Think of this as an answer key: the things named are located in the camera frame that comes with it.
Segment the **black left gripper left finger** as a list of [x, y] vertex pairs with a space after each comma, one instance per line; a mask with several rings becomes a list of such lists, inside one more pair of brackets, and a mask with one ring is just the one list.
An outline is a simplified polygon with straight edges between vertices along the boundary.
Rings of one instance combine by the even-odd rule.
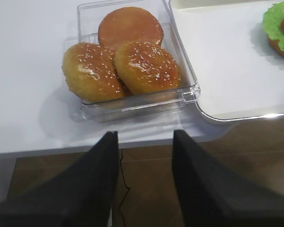
[[106, 227], [119, 172], [118, 134], [107, 132], [73, 165], [0, 203], [0, 227]]

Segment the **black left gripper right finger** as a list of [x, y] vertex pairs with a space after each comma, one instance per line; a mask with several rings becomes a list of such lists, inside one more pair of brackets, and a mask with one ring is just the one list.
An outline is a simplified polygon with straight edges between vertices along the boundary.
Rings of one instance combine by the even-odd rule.
[[232, 171], [175, 130], [172, 173], [187, 227], [284, 227], [284, 196]]

